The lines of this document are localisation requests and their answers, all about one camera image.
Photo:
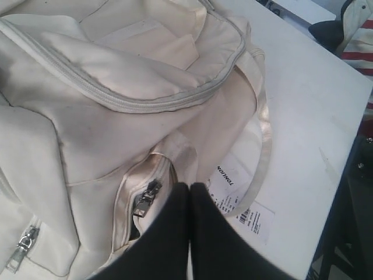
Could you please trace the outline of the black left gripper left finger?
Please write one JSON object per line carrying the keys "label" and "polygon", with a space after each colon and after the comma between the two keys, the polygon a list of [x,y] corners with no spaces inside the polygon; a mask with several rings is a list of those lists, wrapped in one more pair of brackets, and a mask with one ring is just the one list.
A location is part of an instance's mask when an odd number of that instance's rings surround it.
{"label": "black left gripper left finger", "polygon": [[187,279],[188,252],[189,188],[185,183],[176,183],[148,230],[92,279]]}

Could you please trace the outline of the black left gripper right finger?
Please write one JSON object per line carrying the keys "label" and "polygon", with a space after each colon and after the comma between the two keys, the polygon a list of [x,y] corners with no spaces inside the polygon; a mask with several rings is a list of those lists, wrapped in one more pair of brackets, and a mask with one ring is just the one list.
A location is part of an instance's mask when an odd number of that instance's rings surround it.
{"label": "black left gripper right finger", "polygon": [[288,279],[229,225],[203,183],[191,185],[189,210],[194,279]]}

